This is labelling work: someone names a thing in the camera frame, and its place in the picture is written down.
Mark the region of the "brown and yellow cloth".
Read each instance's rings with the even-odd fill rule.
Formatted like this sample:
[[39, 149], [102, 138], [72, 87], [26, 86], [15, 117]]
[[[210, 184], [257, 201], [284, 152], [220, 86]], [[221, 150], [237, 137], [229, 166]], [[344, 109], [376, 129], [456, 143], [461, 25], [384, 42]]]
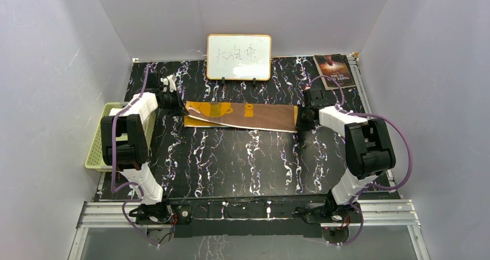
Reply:
[[186, 103], [185, 127], [230, 127], [250, 130], [296, 132], [298, 107], [231, 102]]

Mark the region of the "white towel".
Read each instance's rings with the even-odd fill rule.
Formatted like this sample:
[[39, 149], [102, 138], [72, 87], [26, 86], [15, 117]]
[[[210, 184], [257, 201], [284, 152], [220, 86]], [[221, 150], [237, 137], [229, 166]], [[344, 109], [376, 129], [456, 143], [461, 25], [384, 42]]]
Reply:
[[109, 112], [109, 116], [115, 116], [121, 112], [123, 108], [112, 108]]

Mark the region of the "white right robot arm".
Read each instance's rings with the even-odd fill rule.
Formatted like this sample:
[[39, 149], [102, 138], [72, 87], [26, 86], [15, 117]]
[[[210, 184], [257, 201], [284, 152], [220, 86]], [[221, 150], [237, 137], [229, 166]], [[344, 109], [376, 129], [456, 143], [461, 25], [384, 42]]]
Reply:
[[339, 222], [347, 216], [347, 204], [356, 200], [358, 192], [395, 166], [395, 153], [384, 120], [356, 116], [329, 103], [325, 90], [307, 88], [303, 90], [303, 105], [298, 107], [296, 130], [317, 127], [328, 128], [344, 139], [346, 171], [329, 191], [325, 206], [326, 216]]

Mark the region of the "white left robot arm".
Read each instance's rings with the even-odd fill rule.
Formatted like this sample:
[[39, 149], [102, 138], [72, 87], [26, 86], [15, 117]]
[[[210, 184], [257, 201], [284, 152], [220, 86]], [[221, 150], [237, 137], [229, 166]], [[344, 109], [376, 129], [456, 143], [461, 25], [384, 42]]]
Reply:
[[111, 192], [131, 187], [144, 205], [152, 205], [156, 222], [172, 218], [171, 205], [163, 202], [163, 189], [149, 168], [146, 131], [156, 112], [166, 116], [186, 116], [188, 110], [177, 89], [175, 75], [146, 71], [142, 88], [121, 109], [114, 109], [100, 121], [102, 158], [112, 167]]

